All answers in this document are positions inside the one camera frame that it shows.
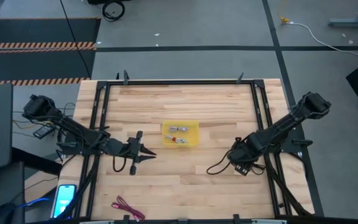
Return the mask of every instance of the pink cable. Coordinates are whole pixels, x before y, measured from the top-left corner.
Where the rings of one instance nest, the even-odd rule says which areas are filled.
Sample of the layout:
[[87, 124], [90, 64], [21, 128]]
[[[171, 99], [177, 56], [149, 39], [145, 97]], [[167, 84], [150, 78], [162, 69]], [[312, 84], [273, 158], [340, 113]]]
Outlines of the pink cable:
[[137, 222], [143, 222], [146, 218], [142, 212], [135, 210], [131, 206], [129, 206], [128, 203], [120, 195], [118, 195], [117, 197], [117, 203], [113, 202], [111, 206], [113, 208], [121, 209], [131, 213]]

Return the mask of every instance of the wooden tabletop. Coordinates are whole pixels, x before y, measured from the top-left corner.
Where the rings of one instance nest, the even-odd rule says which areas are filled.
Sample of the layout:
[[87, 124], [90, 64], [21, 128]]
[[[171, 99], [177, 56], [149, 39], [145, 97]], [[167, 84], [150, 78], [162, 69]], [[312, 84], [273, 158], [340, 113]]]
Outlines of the wooden tabletop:
[[[97, 81], [82, 81], [74, 119], [89, 127]], [[273, 122], [288, 113], [279, 79], [265, 79]], [[104, 93], [101, 94], [100, 123]], [[166, 148], [162, 144], [164, 120], [193, 119], [200, 122], [200, 143], [192, 148]], [[249, 85], [147, 85], [112, 86], [106, 126], [112, 138], [126, 142], [138, 130], [142, 142], [157, 158], [141, 162], [135, 176], [129, 175], [131, 162], [116, 173], [112, 157], [100, 160], [93, 220], [122, 220], [127, 214], [111, 207], [121, 195], [129, 205], [145, 214], [146, 219], [223, 219], [272, 218], [273, 209], [266, 174], [249, 173], [246, 177], [229, 166], [222, 174], [208, 175], [206, 169], [219, 162], [234, 138], [257, 130], [254, 104]], [[281, 155], [288, 188], [298, 201], [313, 212], [302, 163], [288, 154]], [[120, 168], [123, 159], [116, 159]], [[83, 157], [76, 156], [62, 170], [58, 184], [79, 183]], [[216, 167], [219, 170], [227, 164]], [[277, 188], [278, 200], [282, 202]], [[85, 214], [88, 191], [83, 197]]]

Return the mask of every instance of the gray floor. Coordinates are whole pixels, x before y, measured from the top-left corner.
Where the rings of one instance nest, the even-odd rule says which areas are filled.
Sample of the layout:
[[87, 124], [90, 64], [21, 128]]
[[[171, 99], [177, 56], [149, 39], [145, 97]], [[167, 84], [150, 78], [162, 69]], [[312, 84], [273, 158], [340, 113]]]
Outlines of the gray floor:
[[[318, 45], [306, 29], [280, 24], [280, 2], [268, 0], [280, 45]], [[81, 0], [63, 3], [70, 17], [101, 15], [100, 9]], [[98, 47], [273, 45], [259, 0], [132, 0], [124, 4], [127, 10], [120, 21], [102, 20]], [[358, 29], [327, 26], [330, 17], [357, 15], [358, 1], [353, 0], [288, 0], [282, 11], [282, 16], [309, 26], [317, 38], [331, 45], [358, 45]], [[62, 16], [57, 0], [6, 0], [0, 10], [0, 17]], [[296, 100], [315, 91], [333, 104], [327, 117], [303, 125], [306, 138], [314, 141], [309, 150], [324, 213], [358, 218], [358, 99], [344, 78], [358, 67], [358, 58], [340, 52], [283, 52], [283, 56]], [[244, 78], [282, 77], [273, 51], [183, 51], [97, 53], [93, 79], [115, 78], [124, 69], [131, 78], [236, 78], [242, 72]], [[15, 87], [14, 109], [21, 111], [31, 94], [47, 95], [63, 108], [75, 102], [77, 93], [78, 85]], [[52, 137], [39, 141], [15, 134], [14, 145], [40, 156], [57, 149]], [[27, 221], [36, 213], [32, 210]]]

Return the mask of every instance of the orange striped tape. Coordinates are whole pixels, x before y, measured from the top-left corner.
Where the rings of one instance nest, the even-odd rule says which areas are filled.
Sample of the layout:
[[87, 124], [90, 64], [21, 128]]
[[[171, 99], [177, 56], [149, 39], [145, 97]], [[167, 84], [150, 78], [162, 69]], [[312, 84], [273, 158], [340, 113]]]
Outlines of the orange striped tape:
[[[40, 17], [40, 18], [0, 18], [0, 20], [37, 20], [37, 19], [66, 19], [66, 17]], [[68, 19], [100, 19], [100, 17], [69, 17]]]
[[28, 43], [0, 43], [0, 49], [37, 49], [37, 48], [65, 48], [65, 47], [96, 47], [94, 42], [28, 42]]
[[29, 86], [29, 85], [61, 85], [61, 84], [75, 84], [82, 80], [89, 80], [89, 78], [46, 78], [35, 80], [6, 80], [0, 81], [0, 85], [4, 83], [12, 83], [14, 86]]
[[[96, 50], [96, 47], [79, 47], [80, 50]], [[0, 50], [0, 54], [8, 53], [28, 53], [28, 52], [58, 52], [77, 50], [76, 47], [64, 48], [64, 49], [29, 49], [29, 50]]]

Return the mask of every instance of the yellow tray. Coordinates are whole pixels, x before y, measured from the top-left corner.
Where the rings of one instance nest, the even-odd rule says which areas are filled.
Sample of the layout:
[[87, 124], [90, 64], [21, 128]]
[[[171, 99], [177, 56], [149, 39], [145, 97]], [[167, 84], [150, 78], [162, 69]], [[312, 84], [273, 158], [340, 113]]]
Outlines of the yellow tray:
[[[169, 127], [187, 127], [188, 131], [175, 131], [170, 132]], [[186, 144], [178, 144], [171, 139], [166, 138], [166, 134], [169, 134], [175, 138], [181, 138], [187, 141]], [[162, 125], [162, 142], [166, 146], [170, 147], [193, 147], [198, 145], [200, 138], [198, 121], [180, 121], [180, 120], [166, 120]]]

